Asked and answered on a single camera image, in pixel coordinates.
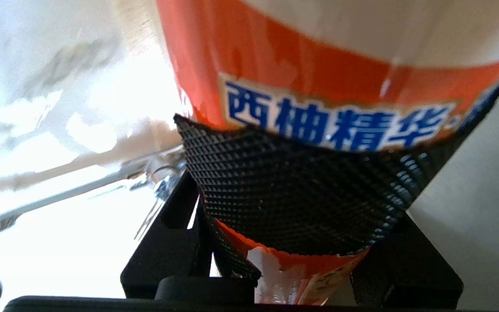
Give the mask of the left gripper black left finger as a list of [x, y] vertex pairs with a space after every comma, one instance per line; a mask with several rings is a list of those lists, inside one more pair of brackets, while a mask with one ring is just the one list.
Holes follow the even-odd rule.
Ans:
[[168, 181], [172, 191], [120, 275], [126, 297], [253, 299], [261, 273], [205, 214], [196, 182], [188, 172]]

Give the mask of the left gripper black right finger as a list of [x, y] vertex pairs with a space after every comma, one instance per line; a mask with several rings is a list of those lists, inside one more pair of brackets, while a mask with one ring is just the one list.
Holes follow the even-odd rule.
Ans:
[[220, 272], [255, 282], [258, 304], [322, 305], [498, 98], [499, 85], [449, 138], [372, 153], [307, 146], [255, 127], [213, 130], [175, 115]]

